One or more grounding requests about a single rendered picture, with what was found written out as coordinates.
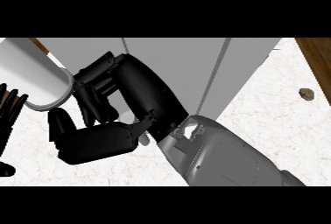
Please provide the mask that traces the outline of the brown wooden cabinet edge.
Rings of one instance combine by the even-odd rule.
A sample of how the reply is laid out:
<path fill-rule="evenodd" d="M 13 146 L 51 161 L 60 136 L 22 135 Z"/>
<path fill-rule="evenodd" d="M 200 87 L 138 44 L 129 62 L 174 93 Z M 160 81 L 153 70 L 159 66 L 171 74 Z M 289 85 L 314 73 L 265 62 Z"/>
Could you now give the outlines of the brown wooden cabinet edge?
<path fill-rule="evenodd" d="M 331 38 L 295 38 L 293 40 L 331 105 Z"/>

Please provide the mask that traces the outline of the large grey cabinet door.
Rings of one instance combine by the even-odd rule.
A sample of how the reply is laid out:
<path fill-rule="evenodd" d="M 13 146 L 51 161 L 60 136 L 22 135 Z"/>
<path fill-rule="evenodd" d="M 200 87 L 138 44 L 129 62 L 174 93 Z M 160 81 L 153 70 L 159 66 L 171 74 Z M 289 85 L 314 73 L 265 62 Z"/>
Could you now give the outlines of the large grey cabinet door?
<path fill-rule="evenodd" d="M 277 38 L 41 38 L 70 73 L 104 52 L 129 53 L 166 83 L 191 115 L 217 119 Z"/>

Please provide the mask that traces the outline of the white cylinder with rim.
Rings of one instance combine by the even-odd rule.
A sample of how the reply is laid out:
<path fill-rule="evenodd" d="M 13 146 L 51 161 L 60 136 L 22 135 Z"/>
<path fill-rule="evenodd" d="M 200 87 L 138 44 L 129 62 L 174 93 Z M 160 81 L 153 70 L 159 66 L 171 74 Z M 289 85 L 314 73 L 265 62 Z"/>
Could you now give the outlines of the white cylinder with rim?
<path fill-rule="evenodd" d="M 58 107 L 72 94 L 73 76 L 57 66 L 29 38 L 0 38 L 0 83 L 27 94 L 33 111 Z"/>

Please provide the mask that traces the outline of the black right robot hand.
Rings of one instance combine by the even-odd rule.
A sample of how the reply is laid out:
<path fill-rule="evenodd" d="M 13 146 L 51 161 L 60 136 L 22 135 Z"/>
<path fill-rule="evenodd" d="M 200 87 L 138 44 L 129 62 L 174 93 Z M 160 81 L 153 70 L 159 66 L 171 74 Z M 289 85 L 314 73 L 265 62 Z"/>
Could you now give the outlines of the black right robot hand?
<path fill-rule="evenodd" d="M 174 131 L 189 116 L 159 76 L 129 54 L 106 52 L 73 75 L 73 92 L 85 127 L 78 129 L 67 112 L 47 112 L 48 141 L 57 158 L 70 165 L 134 151 L 138 137 L 149 133 L 156 141 Z M 119 112 L 107 96 L 119 92 L 137 122 L 118 121 Z"/>

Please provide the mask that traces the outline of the small brown knob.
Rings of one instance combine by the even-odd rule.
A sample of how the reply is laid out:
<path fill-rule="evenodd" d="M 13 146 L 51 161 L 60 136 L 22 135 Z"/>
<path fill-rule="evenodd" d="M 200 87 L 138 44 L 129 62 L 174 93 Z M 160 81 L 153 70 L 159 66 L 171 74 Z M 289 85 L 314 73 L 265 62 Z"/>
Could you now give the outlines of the small brown knob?
<path fill-rule="evenodd" d="M 298 90 L 298 94 L 305 101 L 311 101 L 314 99 L 314 91 L 310 88 L 301 88 Z"/>

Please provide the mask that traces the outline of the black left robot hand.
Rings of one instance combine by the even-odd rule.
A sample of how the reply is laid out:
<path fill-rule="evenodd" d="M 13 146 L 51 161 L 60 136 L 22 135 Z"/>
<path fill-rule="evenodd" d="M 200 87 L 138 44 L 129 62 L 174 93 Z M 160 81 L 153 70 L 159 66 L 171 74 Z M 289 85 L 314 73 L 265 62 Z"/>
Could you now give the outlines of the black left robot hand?
<path fill-rule="evenodd" d="M 27 95 L 17 95 L 17 90 L 5 91 L 5 84 L 0 85 L 0 156 L 2 155 L 7 140 L 11 134 L 16 118 L 20 114 Z"/>

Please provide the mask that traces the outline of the brown wooden strip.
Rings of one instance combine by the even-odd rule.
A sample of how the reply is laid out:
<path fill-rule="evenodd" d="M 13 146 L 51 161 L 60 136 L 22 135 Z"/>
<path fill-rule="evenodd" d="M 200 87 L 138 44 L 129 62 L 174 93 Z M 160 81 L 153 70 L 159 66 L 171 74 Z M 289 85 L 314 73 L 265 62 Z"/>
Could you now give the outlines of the brown wooden strip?
<path fill-rule="evenodd" d="M 38 41 L 38 39 L 36 38 L 27 38 L 27 39 L 32 41 L 32 43 L 35 44 L 36 48 L 44 53 L 44 55 L 47 55 L 48 54 L 48 50 L 44 47 L 44 45 L 41 44 L 41 42 Z"/>

